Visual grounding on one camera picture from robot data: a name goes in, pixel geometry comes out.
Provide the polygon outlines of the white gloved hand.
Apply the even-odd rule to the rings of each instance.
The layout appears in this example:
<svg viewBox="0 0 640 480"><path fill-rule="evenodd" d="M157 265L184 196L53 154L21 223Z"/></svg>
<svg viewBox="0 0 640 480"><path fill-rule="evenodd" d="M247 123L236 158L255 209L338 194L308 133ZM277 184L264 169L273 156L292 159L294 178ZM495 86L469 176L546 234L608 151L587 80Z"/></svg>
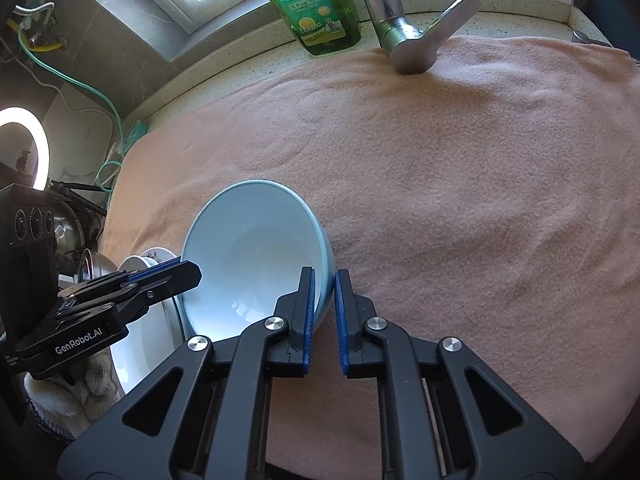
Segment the white gloved hand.
<svg viewBox="0 0 640 480"><path fill-rule="evenodd" d="M75 439L100 419L123 396L110 349L104 349L62 375L43 380L26 374L23 385L30 407L48 429Z"/></svg>

